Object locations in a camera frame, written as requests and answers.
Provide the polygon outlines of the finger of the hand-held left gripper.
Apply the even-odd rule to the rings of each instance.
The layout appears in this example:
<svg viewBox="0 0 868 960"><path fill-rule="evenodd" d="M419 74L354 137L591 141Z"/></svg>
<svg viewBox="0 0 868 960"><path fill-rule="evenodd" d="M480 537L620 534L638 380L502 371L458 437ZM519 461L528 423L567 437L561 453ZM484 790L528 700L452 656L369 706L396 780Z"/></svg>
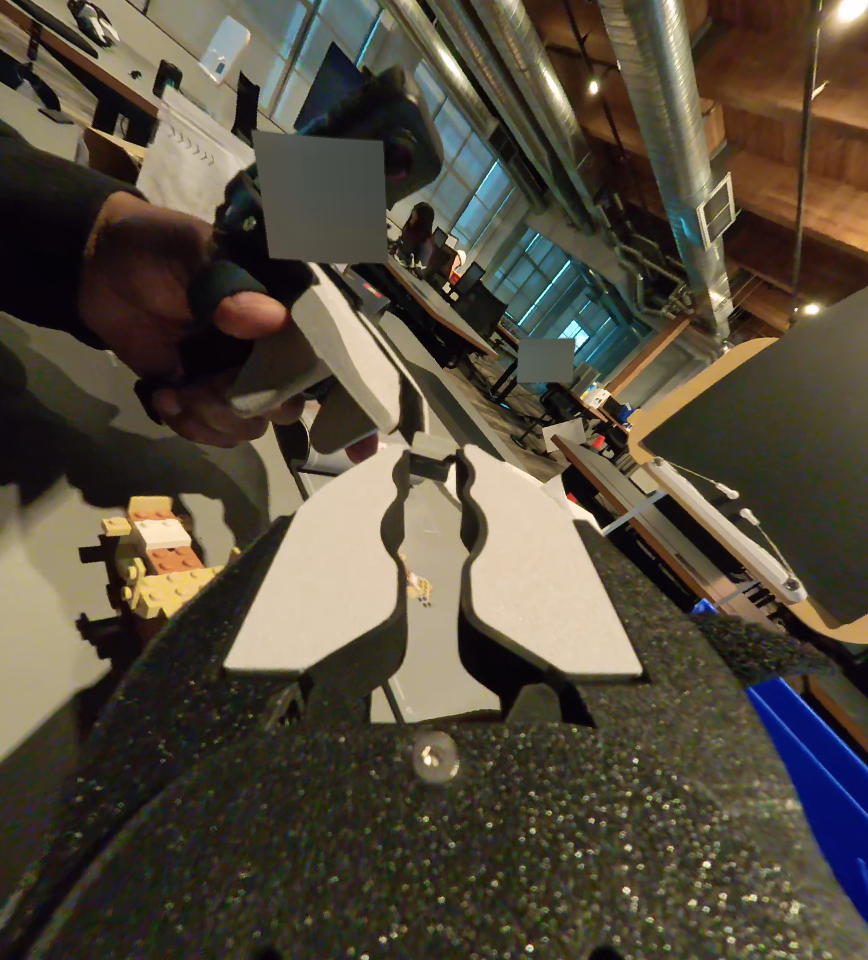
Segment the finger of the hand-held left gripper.
<svg viewBox="0 0 868 960"><path fill-rule="evenodd" d="M344 285L318 264L308 268L311 285L291 313L314 355L300 381L300 393L320 405L313 448L333 454L370 435L393 434L412 445L428 433L428 403L416 380Z"/></svg>
<svg viewBox="0 0 868 960"><path fill-rule="evenodd" d="M258 341L227 393L242 419L298 420L308 394L331 384L331 370L307 334L329 316L319 298L301 298L287 327Z"/></svg>

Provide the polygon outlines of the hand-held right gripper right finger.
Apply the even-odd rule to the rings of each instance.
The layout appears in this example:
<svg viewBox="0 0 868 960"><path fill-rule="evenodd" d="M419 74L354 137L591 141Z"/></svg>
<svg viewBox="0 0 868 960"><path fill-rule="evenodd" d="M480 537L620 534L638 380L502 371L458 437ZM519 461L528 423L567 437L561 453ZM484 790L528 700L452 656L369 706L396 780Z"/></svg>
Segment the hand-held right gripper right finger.
<svg viewBox="0 0 868 960"><path fill-rule="evenodd" d="M479 633L570 681L633 681L643 666L588 546L606 544L561 486L475 445L456 455L461 609Z"/></svg>

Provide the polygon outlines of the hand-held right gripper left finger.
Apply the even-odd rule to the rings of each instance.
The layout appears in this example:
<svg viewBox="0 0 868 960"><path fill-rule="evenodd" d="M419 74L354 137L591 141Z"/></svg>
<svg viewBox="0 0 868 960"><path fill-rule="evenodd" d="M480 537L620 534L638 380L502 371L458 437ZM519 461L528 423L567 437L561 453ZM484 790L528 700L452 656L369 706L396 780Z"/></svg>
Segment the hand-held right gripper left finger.
<svg viewBox="0 0 868 960"><path fill-rule="evenodd" d="M315 677L362 639L406 641L406 569L399 550L410 454L386 448L331 479L291 518L224 660L233 673Z"/></svg>

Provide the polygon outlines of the grey instruction booklet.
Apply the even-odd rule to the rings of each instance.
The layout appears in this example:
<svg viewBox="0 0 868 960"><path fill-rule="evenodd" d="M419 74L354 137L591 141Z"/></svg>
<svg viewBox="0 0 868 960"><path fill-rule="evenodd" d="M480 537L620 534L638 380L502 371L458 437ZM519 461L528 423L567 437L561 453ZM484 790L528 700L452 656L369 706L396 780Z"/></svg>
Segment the grey instruction booklet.
<svg viewBox="0 0 868 960"><path fill-rule="evenodd" d="M459 648L460 594L468 552L453 484L412 476L404 505L401 555L408 570L408 642L389 680L400 717L419 724L500 713L500 701L464 668Z"/></svg>

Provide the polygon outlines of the small black toy brick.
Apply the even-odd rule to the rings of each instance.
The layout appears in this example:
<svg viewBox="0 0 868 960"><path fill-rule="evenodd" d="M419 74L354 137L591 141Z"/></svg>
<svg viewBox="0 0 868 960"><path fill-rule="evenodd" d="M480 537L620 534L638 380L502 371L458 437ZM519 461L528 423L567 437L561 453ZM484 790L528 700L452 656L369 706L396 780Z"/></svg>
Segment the small black toy brick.
<svg viewBox="0 0 868 960"><path fill-rule="evenodd" d="M436 457L410 450L408 465L412 484L430 480L443 485L452 481L455 477L456 454L457 451L454 451Z"/></svg>

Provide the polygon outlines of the brown yellow toy brick model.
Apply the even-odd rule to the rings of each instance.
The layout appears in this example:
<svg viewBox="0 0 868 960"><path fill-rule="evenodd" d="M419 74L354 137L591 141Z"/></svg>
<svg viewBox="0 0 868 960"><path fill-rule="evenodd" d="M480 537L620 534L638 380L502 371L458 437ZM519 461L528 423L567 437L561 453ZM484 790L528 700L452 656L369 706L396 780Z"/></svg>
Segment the brown yellow toy brick model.
<svg viewBox="0 0 868 960"><path fill-rule="evenodd" d="M92 620L82 614L81 636L97 647L120 639L145 645L193 598L241 556L233 546L228 559L206 563L192 518L164 495L138 495L126 512L103 518L97 542L82 546L84 565L101 564L113 616Z"/></svg>

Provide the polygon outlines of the blue plastic bin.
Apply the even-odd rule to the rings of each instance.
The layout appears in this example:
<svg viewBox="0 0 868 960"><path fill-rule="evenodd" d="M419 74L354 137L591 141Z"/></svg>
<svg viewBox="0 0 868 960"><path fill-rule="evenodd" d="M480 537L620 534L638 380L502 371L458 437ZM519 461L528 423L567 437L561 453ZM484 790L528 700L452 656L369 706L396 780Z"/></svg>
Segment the blue plastic bin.
<svg viewBox="0 0 868 960"><path fill-rule="evenodd" d="M695 624L747 691L836 879L868 923L868 766L787 678L837 676L808 643L697 603Z"/></svg>

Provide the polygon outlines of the person's left forearm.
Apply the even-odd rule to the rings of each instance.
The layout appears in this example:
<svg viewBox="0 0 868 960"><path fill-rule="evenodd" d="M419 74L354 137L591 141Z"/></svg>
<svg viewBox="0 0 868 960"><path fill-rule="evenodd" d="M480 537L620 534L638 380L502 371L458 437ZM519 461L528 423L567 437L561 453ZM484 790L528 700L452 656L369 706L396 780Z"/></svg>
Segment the person's left forearm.
<svg viewBox="0 0 868 960"><path fill-rule="evenodd" d="M115 178L39 150L0 119L0 312L97 350L80 318L84 251Z"/></svg>

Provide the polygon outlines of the wood-edged grey desk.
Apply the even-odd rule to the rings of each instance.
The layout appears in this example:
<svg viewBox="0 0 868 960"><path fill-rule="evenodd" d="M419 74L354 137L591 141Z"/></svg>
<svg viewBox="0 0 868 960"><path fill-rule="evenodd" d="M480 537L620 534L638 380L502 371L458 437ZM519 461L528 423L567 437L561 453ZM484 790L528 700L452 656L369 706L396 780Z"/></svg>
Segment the wood-edged grey desk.
<svg viewBox="0 0 868 960"><path fill-rule="evenodd" d="M570 440L555 439L568 462L564 485L584 507L593 510L624 554L683 612L699 601L721 613L779 632L779 605L711 534L670 496L652 501L608 458Z"/></svg>

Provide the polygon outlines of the person's left hand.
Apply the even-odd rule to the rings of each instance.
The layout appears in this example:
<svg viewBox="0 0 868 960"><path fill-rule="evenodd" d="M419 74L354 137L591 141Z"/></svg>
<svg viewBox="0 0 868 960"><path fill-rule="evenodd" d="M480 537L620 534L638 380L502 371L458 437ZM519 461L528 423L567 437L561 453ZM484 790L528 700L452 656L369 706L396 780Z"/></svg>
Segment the person's left hand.
<svg viewBox="0 0 868 960"><path fill-rule="evenodd" d="M79 310L85 325L139 378L180 375L178 344L192 324L188 287L213 252L211 225L128 192L103 203L87 241ZM268 414L241 417L226 393L233 370L152 395L164 426L193 443L223 449L289 425L305 407L294 397Z"/></svg>

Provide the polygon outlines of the black computer monitor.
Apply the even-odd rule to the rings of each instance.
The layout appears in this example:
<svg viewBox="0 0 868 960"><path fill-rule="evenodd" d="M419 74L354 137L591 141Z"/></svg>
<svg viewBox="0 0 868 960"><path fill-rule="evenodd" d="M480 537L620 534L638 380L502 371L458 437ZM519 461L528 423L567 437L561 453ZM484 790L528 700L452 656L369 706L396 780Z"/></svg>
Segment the black computer monitor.
<svg viewBox="0 0 868 960"><path fill-rule="evenodd" d="M295 132L306 136L325 122L332 111L362 89L366 82L367 76L332 41L296 116Z"/></svg>

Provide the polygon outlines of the black wood-edged divider panel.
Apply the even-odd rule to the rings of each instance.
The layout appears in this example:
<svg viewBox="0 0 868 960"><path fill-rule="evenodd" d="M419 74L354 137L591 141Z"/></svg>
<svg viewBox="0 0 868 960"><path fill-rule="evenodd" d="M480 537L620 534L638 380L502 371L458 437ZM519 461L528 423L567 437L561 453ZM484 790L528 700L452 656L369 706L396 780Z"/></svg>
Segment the black wood-edged divider panel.
<svg viewBox="0 0 868 960"><path fill-rule="evenodd" d="M734 347L630 423L644 467L739 492L798 581L794 617L868 645L868 286Z"/></svg>

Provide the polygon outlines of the silver ventilation duct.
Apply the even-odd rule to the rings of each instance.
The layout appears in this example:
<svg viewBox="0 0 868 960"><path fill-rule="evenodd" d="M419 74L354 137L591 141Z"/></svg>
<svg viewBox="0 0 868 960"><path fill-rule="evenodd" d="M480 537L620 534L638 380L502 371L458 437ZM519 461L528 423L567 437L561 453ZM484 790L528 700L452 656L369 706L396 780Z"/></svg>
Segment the silver ventilation duct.
<svg viewBox="0 0 868 960"><path fill-rule="evenodd" d="M733 311L723 234L736 210L730 174L716 178L711 170L682 3L601 1L599 6L696 313L723 341Z"/></svg>

